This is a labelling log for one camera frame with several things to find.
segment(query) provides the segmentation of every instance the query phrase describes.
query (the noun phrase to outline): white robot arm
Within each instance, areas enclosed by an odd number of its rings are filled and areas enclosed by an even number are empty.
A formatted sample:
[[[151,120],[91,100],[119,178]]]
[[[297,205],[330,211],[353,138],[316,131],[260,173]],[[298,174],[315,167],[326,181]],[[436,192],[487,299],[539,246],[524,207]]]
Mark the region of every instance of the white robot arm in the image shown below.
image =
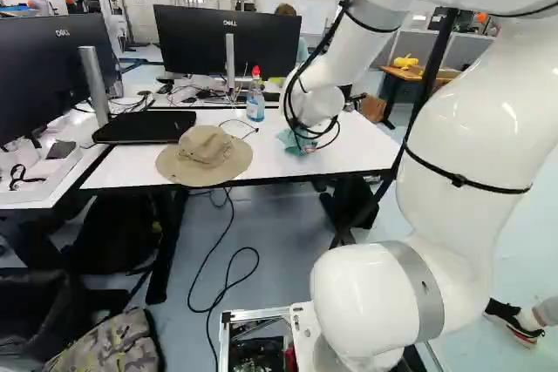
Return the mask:
[[[397,27],[411,1],[351,0],[328,53],[292,85],[299,121],[311,127],[341,111],[331,86],[358,79],[388,37],[365,27]],[[353,372],[388,369],[385,359],[392,365],[404,346],[480,317],[500,230],[558,141],[557,0],[427,1],[510,18],[415,121],[397,177],[412,234],[340,247],[314,266],[316,318]]]

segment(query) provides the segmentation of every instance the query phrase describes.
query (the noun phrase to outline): yellow object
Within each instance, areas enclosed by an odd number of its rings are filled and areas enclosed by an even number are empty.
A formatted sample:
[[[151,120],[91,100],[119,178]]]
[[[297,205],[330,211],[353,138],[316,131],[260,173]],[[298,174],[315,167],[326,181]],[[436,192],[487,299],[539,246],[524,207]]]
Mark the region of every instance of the yellow object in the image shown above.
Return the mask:
[[[418,60],[418,58],[411,58],[411,54],[407,54],[404,57],[397,57],[393,60],[393,67],[398,67],[401,70],[409,70],[409,67],[419,63]]]

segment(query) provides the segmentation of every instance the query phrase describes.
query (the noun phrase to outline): person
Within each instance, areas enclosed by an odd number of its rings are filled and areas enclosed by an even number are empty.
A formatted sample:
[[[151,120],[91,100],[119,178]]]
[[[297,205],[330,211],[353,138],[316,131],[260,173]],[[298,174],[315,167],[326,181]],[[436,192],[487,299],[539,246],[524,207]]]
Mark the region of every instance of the person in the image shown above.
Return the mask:
[[[288,3],[281,3],[276,7],[276,15],[288,15],[290,17],[296,16],[296,10]],[[296,62],[301,63],[308,58],[310,54],[308,53],[308,44],[303,37],[298,38],[298,52],[296,54]]]
[[[521,345],[534,348],[545,335],[545,327],[558,325],[558,295],[532,308],[514,307],[491,298],[484,316],[509,330]]]

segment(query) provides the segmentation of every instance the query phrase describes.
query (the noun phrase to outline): camouflage bag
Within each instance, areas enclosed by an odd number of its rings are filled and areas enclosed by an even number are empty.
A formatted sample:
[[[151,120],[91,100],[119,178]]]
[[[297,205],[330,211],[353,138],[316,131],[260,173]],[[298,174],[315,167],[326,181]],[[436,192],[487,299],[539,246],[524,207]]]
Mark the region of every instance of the camouflage bag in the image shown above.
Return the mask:
[[[101,322],[62,353],[43,372],[158,372],[159,356],[143,309]]]

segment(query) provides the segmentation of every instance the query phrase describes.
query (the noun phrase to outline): beige hat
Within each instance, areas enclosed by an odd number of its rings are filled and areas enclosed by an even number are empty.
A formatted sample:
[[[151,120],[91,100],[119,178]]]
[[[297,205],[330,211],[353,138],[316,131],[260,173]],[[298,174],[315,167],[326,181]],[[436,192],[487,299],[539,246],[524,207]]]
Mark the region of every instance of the beige hat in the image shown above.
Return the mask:
[[[186,186],[212,186],[231,180],[252,162],[252,148],[218,126],[195,125],[179,144],[163,150],[155,165],[161,175]]]

